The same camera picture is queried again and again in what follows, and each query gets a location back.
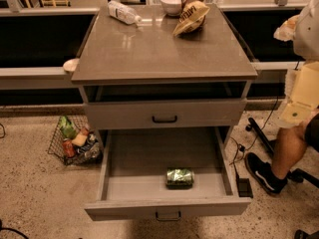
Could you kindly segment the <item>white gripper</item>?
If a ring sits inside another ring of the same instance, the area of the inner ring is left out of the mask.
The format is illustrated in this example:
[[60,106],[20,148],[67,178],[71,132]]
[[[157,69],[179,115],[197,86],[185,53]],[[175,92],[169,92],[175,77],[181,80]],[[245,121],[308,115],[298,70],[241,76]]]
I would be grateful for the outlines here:
[[[295,15],[278,27],[273,37],[292,41],[299,16]],[[293,127],[306,120],[319,106],[319,62],[304,64],[299,70],[288,70],[285,79],[285,100],[280,105],[278,125]]]

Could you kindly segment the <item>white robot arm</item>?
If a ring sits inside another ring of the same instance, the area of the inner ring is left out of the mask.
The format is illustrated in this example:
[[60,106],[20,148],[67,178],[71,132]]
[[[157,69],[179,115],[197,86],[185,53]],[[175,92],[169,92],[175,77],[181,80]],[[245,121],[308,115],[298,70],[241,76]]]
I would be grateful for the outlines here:
[[310,0],[301,13],[286,20],[273,37],[292,41],[293,51],[305,63],[289,69],[285,78],[285,100],[277,124],[290,128],[309,118],[319,106],[319,0]]

